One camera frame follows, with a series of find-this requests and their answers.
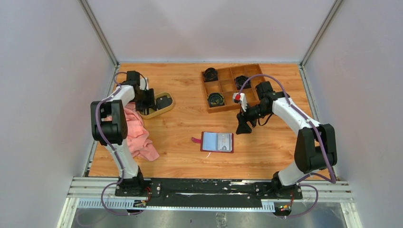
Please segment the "black cards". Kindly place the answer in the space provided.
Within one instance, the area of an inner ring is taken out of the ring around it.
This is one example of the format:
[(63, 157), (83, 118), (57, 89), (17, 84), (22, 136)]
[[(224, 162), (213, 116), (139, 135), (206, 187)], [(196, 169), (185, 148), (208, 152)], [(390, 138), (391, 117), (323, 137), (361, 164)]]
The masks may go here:
[(163, 95), (161, 97), (156, 98), (156, 108), (157, 110), (162, 110), (166, 107), (169, 107), (173, 102), (173, 99), (167, 95)]

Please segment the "red card holder wallet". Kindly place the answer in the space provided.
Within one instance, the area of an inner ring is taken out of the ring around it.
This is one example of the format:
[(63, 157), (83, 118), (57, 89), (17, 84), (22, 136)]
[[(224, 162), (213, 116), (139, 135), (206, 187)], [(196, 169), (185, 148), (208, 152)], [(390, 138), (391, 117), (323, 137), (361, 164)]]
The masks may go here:
[(202, 152), (234, 153), (233, 133), (202, 132), (200, 138), (191, 141), (200, 145)]

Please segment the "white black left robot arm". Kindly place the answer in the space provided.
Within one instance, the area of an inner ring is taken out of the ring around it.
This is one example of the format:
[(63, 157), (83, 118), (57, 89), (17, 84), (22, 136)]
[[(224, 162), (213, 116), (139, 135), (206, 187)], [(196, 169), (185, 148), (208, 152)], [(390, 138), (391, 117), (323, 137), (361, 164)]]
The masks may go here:
[(124, 194), (141, 196), (146, 189), (143, 174), (129, 151), (126, 138), (128, 124), (124, 107), (135, 104), (136, 110), (156, 110), (154, 90), (148, 80), (137, 71), (127, 71), (126, 79), (116, 84), (115, 91), (101, 101), (90, 105), (91, 131), (95, 141), (107, 148), (119, 171), (117, 190)]

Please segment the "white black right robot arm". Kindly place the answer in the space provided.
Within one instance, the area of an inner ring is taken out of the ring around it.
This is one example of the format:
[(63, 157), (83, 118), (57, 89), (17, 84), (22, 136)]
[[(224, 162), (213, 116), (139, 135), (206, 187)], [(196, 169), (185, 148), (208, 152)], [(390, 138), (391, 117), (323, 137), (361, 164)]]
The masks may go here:
[(337, 163), (334, 127), (308, 116), (285, 91), (274, 91), (268, 81), (259, 83), (256, 90), (259, 103), (255, 106), (248, 104), (244, 93), (233, 94), (233, 101), (241, 106), (237, 114), (236, 134), (251, 133), (260, 118), (276, 115), (297, 136), (294, 160), (288, 167), (273, 175), (272, 194), (277, 198), (284, 198), (299, 181), (324, 169), (329, 171), (327, 181), (335, 183), (336, 176), (332, 169)]

